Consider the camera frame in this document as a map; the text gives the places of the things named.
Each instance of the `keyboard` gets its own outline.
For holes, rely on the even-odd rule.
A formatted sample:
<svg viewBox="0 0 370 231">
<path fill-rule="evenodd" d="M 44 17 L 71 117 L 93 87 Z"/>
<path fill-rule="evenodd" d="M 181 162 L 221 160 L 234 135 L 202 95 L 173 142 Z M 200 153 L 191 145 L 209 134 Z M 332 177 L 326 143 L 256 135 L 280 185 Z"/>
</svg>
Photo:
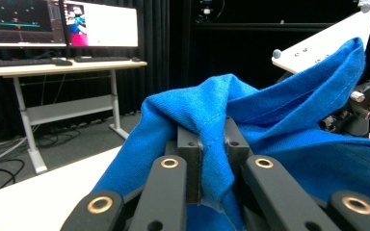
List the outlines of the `keyboard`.
<svg viewBox="0 0 370 231">
<path fill-rule="evenodd" d="M 74 61 L 77 63 L 90 63 L 90 62 L 112 62 L 112 61 L 130 61 L 127 57 L 75 57 Z"/>
<path fill-rule="evenodd" d="M 4 66 L 20 66 L 20 65 L 37 65 L 37 64 L 58 64 L 67 65 L 70 61 L 64 60 L 51 60 L 51 59 L 39 59 L 39 60 L 13 60 L 13 61 L 2 61 L 0 60 L 0 67 Z"/>
</svg>

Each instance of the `black metal bracket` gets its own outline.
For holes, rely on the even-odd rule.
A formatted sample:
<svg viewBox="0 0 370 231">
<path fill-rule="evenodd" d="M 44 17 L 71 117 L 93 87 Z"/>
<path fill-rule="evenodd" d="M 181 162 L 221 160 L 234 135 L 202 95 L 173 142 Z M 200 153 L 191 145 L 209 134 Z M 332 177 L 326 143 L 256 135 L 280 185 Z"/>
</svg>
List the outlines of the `black metal bracket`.
<svg viewBox="0 0 370 231">
<path fill-rule="evenodd" d="M 224 129 L 233 190 L 247 230 L 370 230 L 369 197 L 344 191 L 321 201 L 276 159 L 254 155 L 232 118 Z M 167 143 L 143 187 L 124 198 L 115 192 L 88 194 L 62 231 L 186 230 L 186 205 L 201 201 L 201 159 L 198 136 L 178 127 L 177 141 Z"/>
</svg>

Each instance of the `blue towel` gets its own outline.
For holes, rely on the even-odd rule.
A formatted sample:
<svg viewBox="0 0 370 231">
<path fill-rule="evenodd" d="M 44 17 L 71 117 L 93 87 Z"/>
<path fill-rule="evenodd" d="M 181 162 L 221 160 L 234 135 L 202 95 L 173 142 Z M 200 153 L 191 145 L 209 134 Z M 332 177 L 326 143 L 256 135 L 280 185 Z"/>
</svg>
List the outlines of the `blue towel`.
<svg viewBox="0 0 370 231">
<path fill-rule="evenodd" d="M 126 195 L 143 185 L 180 124 L 203 144 L 202 205 L 188 206 L 188 230 L 243 230 L 224 150 L 225 117 L 231 116 L 253 152 L 278 159 L 308 193 L 324 200 L 338 190 L 370 196 L 370 140 L 318 127 L 347 102 L 364 66 L 362 41 L 354 38 L 314 67 L 264 90 L 226 74 L 152 95 L 142 106 L 140 123 L 92 191 Z"/>
</svg>

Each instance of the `gray carpet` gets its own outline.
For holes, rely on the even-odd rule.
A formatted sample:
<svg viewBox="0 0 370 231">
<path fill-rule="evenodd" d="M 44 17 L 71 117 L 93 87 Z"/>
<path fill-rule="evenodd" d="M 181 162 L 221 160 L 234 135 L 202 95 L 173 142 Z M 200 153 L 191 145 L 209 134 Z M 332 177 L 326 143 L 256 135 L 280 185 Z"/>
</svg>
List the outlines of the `gray carpet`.
<svg viewBox="0 0 370 231">
<path fill-rule="evenodd" d="M 140 118 L 141 114 L 121 116 L 121 128 L 128 133 L 131 132 L 140 121 Z M 57 137 L 47 137 L 50 140 L 39 139 L 40 144 L 37 141 L 37 146 L 48 170 L 50 171 L 121 146 L 124 143 L 124 139 L 110 129 L 109 125 L 111 123 L 113 123 L 111 118 L 105 121 L 94 121 L 91 124 L 81 125 L 73 130 L 62 131 Z M 19 141 L 1 143 L 0 154 L 17 143 Z M 15 174 L 22 166 L 20 161 L 14 161 L 13 159 L 24 162 L 23 169 L 15 176 L 16 183 L 36 176 L 27 152 L 27 141 L 25 141 L 10 154 L 2 158 L 2 161 L 5 162 L 0 164 L 0 188 L 12 178 L 11 173 Z"/>
</svg>

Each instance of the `monitor screen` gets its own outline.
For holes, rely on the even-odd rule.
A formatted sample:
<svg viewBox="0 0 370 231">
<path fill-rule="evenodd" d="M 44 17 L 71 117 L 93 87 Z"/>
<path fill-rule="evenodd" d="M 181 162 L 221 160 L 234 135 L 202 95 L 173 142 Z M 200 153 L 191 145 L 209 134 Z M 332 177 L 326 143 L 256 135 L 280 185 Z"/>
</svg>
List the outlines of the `monitor screen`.
<svg viewBox="0 0 370 231">
<path fill-rule="evenodd" d="M 135 9 L 66 0 L 65 17 L 70 47 L 138 46 Z"/>
<path fill-rule="evenodd" d="M 0 47 L 66 46 L 59 3 L 0 0 Z"/>
</svg>

